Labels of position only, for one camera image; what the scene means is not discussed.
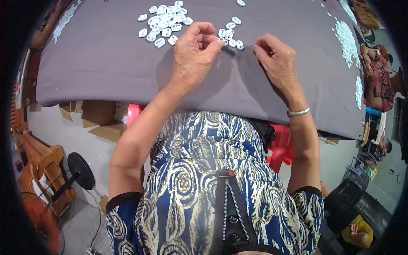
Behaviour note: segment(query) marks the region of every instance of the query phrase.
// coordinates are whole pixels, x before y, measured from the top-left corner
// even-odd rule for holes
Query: cardboard
[[[99,206],[102,209],[102,212],[106,215],[106,205],[108,204],[108,197],[106,195],[104,195],[101,200],[99,201]]]
[[[88,133],[111,142],[118,142],[127,126],[114,120],[115,109],[115,101],[84,101],[82,104],[83,127],[98,126]]]
[[[73,122],[70,113],[82,112],[82,101],[70,101],[67,103],[61,103],[60,107],[61,115],[63,118]]]

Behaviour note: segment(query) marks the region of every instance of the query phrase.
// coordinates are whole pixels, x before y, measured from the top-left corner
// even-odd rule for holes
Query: swirl pattern
[[[252,124],[226,113],[185,111],[169,117],[152,147],[140,202],[108,213],[113,253],[209,254],[218,170],[234,171],[256,242],[284,254],[315,250],[323,202],[308,192],[287,193]]]

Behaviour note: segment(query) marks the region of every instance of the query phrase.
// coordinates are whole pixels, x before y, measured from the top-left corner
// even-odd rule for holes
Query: black button
[[[236,234],[236,233],[230,234],[229,237],[230,237],[230,240],[232,240],[232,241],[239,241],[239,240],[241,240],[241,238],[239,237],[239,235]]]
[[[230,220],[231,223],[237,223],[238,222],[238,218],[235,217],[234,215],[230,216],[229,220]]]

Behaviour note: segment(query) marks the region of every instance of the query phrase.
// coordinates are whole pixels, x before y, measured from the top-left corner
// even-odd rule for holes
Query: yellow shirt
[[[368,234],[368,239],[367,241],[362,245],[360,243],[357,243],[354,241],[353,236],[351,235],[351,224],[354,224],[358,226],[357,233],[364,232]],[[357,247],[361,248],[368,248],[370,247],[371,242],[373,241],[373,229],[370,227],[370,225],[367,224],[361,217],[361,215],[358,215],[351,223],[350,226],[347,226],[342,232],[341,235],[343,239],[350,243],[354,244]]]

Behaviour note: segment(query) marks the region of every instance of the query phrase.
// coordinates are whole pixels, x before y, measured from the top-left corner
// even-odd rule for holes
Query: woman's right hand
[[[271,82],[283,93],[291,111],[308,107],[303,87],[297,79],[296,52],[271,34],[257,38],[252,47]]]

